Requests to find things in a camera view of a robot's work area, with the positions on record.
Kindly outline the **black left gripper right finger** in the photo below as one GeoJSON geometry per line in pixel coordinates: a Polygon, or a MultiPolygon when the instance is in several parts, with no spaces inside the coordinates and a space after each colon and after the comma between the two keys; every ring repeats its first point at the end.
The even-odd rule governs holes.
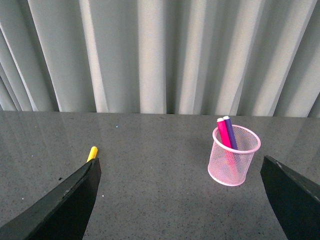
{"type": "Polygon", "coordinates": [[[265,192],[289,240],[320,238],[320,185],[264,156],[260,170],[265,192]]]}

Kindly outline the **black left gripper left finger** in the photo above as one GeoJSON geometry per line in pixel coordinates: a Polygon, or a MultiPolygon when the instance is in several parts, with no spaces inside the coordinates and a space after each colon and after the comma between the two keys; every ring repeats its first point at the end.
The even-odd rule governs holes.
{"type": "Polygon", "coordinates": [[[85,163],[27,210],[0,228],[2,240],[81,240],[101,179],[98,158],[85,163]]]}

